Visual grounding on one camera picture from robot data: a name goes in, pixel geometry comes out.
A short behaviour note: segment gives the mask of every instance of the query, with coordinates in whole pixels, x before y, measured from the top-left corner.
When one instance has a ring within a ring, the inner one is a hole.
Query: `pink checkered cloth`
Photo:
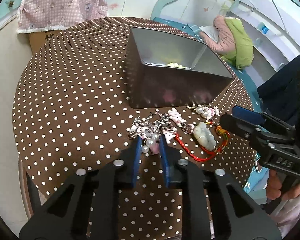
[[[65,30],[107,16],[106,0],[22,0],[17,33]]]

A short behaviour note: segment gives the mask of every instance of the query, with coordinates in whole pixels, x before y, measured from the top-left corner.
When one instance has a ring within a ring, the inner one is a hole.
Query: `person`
[[[274,170],[269,171],[267,181],[266,196],[270,200],[275,200],[281,196],[282,183],[278,174]],[[270,217],[277,224],[284,238],[296,225],[300,219],[300,183],[282,195],[282,200],[287,201],[278,214],[271,214]]]

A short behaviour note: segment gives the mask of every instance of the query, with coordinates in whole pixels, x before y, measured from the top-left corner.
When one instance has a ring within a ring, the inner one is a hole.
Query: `metal box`
[[[233,80],[202,42],[138,27],[130,30],[125,76],[129,105],[135,109],[208,104]]]

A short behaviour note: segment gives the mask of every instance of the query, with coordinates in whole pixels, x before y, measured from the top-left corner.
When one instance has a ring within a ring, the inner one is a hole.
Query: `metal bolt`
[[[87,171],[85,169],[77,169],[77,171],[75,172],[75,174],[77,174],[78,176],[85,175],[86,173]]]
[[[122,166],[122,165],[124,165],[124,161],[123,160],[114,160],[113,165],[114,166]]]
[[[272,148],[272,149],[275,148],[275,145],[274,145],[273,143],[268,143],[268,146],[269,146],[270,148]]]
[[[189,162],[187,160],[185,160],[185,159],[178,160],[178,164],[181,165],[181,166],[187,166],[188,163]]]
[[[214,171],[214,173],[215,173],[216,175],[218,175],[218,176],[223,176],[223,175],[226,174],[226,172],[225,172],[223,169],[216,169],[216,170]]]

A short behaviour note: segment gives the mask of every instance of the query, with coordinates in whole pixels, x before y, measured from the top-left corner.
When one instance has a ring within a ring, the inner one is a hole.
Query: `finger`
[[[277,176],[277,172],[274,170],[269,170],[269,177]]]
[[[266,196],[271,200],[275,200],[281,196],[281,191],[271,187],[266,187]]]
[[[292,187],[288,192],[283,194],[282,200],[294,199],[300,195],[300,183]]]
[[[277,176],[270,176],[267,182],[268,186],[273,189],[279,190],[282,187],[282,183]]]

